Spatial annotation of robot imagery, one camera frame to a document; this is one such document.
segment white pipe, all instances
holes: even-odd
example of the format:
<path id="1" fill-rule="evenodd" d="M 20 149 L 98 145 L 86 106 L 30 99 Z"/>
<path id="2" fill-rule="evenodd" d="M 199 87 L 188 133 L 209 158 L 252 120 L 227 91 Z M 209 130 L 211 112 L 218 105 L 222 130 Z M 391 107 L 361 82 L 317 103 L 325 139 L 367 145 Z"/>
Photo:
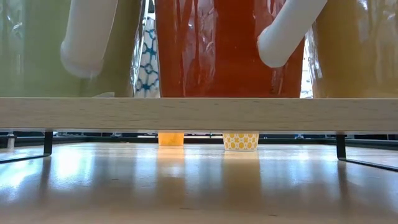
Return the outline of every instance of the white pipe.
<path id="1" fill-rule="evenodd" d="M 118 0 L 72 0 L 61 45 L 65 69 L 79 78 L 99 75 L 104 64 Z"/>
<path id="2" fill-rule="evenodd" d="M 327 0 L 286 0 L 273 23 L 257 42 L 260 58 L 271 68 L 286 64 L 315 22 Z"/>

